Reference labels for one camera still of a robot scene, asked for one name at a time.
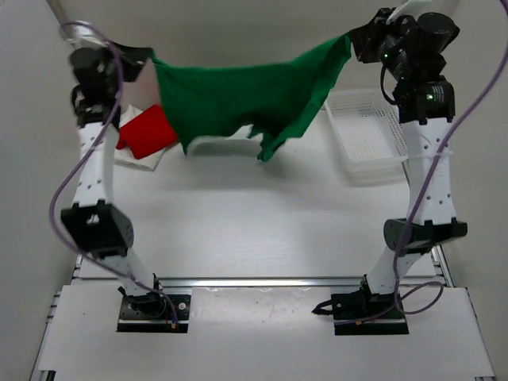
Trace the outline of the red t-shirt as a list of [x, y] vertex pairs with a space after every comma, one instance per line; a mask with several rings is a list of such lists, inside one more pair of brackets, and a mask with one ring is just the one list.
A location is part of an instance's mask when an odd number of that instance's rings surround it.
[[152, 105], [120, 127], [116, 149], [127, 148], [134, 159], [141, 160], [178, 143], [163, 108]]

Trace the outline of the white t-shirt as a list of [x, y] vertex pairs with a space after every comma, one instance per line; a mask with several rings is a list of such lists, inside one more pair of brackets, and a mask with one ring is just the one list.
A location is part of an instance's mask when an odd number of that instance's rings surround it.
[[165, 151], [178, 143], [161, 106], [152, 105], [146, 110], [128, 106], [120, 119], [115, 163], [154, 171]]

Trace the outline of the green t-shirt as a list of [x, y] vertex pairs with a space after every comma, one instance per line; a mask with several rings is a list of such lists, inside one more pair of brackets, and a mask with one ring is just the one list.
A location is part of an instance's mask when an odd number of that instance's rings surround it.
[[351, 59], [345, 34], [282, 63], [175, 67], [152, 57], [161, 106], [184, 152], [201, 137], [262, 136], [258, 160], [303, 137]]

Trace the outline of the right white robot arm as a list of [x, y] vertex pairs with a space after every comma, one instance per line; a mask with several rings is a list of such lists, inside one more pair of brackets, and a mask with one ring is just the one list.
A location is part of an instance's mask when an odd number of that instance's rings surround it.
[[365, 317], [384, 309], [383, 296], [395, 294], [398, 281], [420, 256], [468, 231], [453, 205], [446, 141], [456, 115], [455, 90], [441, 73], [446, 65], [442, 53], [459, 32], [442, 13], [414, 17], [399, 8], [382, 8], [348, 34], [358, 61], [381, 63], [382, 73], [396, 81], [388, 101], [398, 109], [410, 186], [406, 217], [385, 222], [386, 247], [365, 277], [367, 291], [356, 298]]

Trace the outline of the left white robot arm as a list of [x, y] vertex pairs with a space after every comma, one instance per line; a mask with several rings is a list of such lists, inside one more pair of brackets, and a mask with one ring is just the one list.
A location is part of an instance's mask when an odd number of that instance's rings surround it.
[[60, 212], [63, 226], [78, 249], [121, 281], [119, 291], [150, 318], [164, 313], [167, 299], [156, 276], [133, 251], [131, 220], [114, 205], [114, 152], [121, 117], [118, 91], [133, 83], [151, 54], [150, 48], [117, 45], [79, 48], [69, 61], [77, 86], [71, 104], [77, 117], [80, 155], [84, 161], [72, 205]]

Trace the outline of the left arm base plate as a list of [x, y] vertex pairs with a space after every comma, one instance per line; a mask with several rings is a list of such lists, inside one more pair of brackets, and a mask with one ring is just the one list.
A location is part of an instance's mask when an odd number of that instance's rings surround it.
[[190, 294], [169, 294], [175, 307], [176, 321], [173, 321], [173, 310], [165, 298], [128, 297], [122, 287], [121, 306], [117, 320], [119, 333], [187, 333], [191, 311]]

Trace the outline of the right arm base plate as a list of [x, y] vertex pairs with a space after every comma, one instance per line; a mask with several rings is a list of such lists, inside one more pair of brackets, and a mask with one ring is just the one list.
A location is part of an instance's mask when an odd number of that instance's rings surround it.
[[336, 336], [407, 335], [406, 317], [394, 306], [394, 294], [372, 294], [368, 287], [347, 294], [331, 294], [313, 314], [332, 316]]

